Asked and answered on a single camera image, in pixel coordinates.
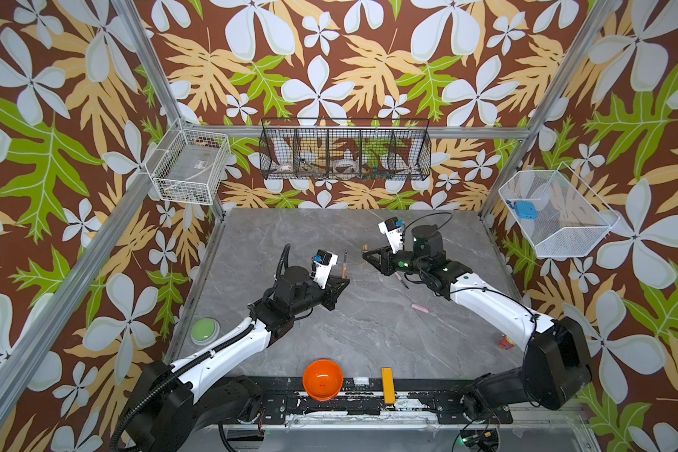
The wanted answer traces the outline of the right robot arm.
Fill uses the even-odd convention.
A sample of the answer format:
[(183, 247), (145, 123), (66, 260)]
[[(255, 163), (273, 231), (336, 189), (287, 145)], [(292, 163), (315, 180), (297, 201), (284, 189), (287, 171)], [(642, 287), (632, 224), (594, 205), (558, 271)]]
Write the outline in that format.
[(500, 408), (525, 402), (556, 411), (591, 383), (591, 354), (577, 321), (539, 313), (449, 259), (437, 225), (414, 227), (410, 250), (404, 246), (403, 221), (388, 218), (378, 228), (388, 243), (363, 252), (365, 262), (385, 276), (400, 272), (435, 296), (474, 312), (523, 350), (520, 367), (487, 373), (463, 389), (467, 418), (483, 421)]

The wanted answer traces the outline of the brown pen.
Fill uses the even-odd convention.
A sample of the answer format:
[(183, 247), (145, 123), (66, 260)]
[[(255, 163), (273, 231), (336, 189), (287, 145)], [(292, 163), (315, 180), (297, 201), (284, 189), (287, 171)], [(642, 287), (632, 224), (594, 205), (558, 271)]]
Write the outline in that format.
[(342, 278), (346, 279), (348, 276), (348, 252), (345, 250), (342, 255)]

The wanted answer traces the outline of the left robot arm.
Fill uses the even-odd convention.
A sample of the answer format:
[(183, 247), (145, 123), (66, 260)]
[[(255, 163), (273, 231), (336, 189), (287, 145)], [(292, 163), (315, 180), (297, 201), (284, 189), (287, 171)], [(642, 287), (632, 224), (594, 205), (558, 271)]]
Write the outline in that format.
[(310, 269), (288, 263), (285, 247), (272, 286), (249, 304), (249, 314), (235, 329), (190, 356), (144, 369), (110, 438), (112, 451), (122, 437), (132, 451), (177, 451), (203, 427), (255, 416), (261, 389), (247, 378), (224, 377), (250, 357), (284, 337), (317, 306), (331, 311), (348, 287), (347, 278), (331, 273), (337, 255), (318, 250)]

